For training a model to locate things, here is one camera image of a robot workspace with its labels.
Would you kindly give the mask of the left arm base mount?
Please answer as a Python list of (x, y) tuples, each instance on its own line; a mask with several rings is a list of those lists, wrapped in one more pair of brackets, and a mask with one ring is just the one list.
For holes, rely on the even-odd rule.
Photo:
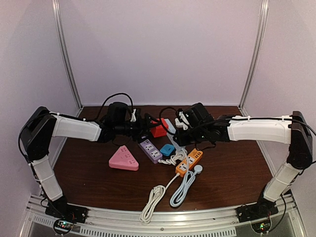
[(62, 195), (55, 201), (52, 201), (43, 191), (43, 197), (47, 199), (48, 203), (45, 208), (45, 214), (72, 223), (85, 223), (88, 209), (86, 207), (68, 204), (68, 200), (65, 195)]

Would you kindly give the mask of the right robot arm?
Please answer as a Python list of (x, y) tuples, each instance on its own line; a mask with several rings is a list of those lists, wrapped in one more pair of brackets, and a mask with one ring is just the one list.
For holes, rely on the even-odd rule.
[(175, 119), (175, 131), (170, 132), (179, 146), (210, 142), (268, 141), (288, 144), (288, 155), (272, 179), (262, 189), (253, 214), (265, 217), (281, 194), (304, 170), (315, 163), (313, 159), (313, 130), (303, 115), (294, 111), (289, 116), (242, 117), (222, 115), (198, 117), (193, 112), (180, 112)]

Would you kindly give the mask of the purple power strip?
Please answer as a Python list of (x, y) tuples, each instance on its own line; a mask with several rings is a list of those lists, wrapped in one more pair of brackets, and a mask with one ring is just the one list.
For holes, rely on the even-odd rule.
[(145, 139), (138, 145), (152, 163), (157, 164), (162, 159), (162, 153), (149, 139)]

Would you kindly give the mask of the blue square plug adapter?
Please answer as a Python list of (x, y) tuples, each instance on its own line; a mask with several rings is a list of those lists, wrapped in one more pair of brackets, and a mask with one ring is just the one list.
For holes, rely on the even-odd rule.
[(160, 152), (163, 156), (169, 157), (175, 151), (175, 147), (172, 144), (165, 144), (161, 149)]

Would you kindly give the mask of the light blue power strip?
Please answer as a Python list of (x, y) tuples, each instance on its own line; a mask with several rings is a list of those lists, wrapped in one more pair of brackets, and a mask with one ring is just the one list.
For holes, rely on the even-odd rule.
[(174, 140), (173, 140), (173, 134), (176, 132), (175, 127), (173, 126), (173, 124), (171, 123), (171, 121), (168, 118), (164, 119), (166, 124), (168, 125), (168, 131), (171, 132), (167, 133), (167, 137), (170, 140), (171, 144), (174, 146), (176, 151), (181, 151), (185, 149), (185, 146), (179, 146)]

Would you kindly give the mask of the pink triangular socket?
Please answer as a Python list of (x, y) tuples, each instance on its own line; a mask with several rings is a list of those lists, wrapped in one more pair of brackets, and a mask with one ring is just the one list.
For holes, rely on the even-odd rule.
[(129, 149), (123, 145), (109, 159), (109, 167), (122, 170), (137, 171), (139, 163)]

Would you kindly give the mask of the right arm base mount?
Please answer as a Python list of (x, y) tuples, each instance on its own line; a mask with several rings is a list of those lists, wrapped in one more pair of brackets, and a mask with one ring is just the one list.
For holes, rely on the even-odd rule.
[(276, 202), (271, 202), (259, 197), (254, 204), (243, 204), (236, 208), (237, 218), (240, 223), (267, 218), (278, 214)]

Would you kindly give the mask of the red cube socket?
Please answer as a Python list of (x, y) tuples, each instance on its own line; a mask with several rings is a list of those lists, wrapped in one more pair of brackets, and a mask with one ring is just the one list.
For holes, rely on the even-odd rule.
[[(168, 130), (168, 125), (165, 121), (164, 118), (161, 118), (162, 120), (162, 124), (164, 125), (164, 127)], [(158, 122), (156, 121), (152, 121), (152, 124), (153, 125), (157, 125)], [(167, 135), (167, 132), (166, 130), (163, 128), (163, 126), (160, 124), (158, 126), (154, 126), (151, 128), (151, 134), (153, 135), (154, 138), (159, 138), (159, 137), (163, 137), (163, 136), (166, 136)]]

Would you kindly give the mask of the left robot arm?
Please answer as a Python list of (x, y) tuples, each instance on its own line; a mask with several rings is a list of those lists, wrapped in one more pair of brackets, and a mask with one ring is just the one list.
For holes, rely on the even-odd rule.
[(118, 135), (137, 141), (158, 125), (160, 122), (150, 114), (119, 103), (110, 105), (102, 118), (95, 119), (77, 118), (40, 106), (21, 128), (18, 149), (47, 198), (54, 201), (52, 212), (60, 219), (67, 219), (71, 208), (60, 200), (64, 194), (49, 160), (51, 141), (70, 138), (107, 143)]

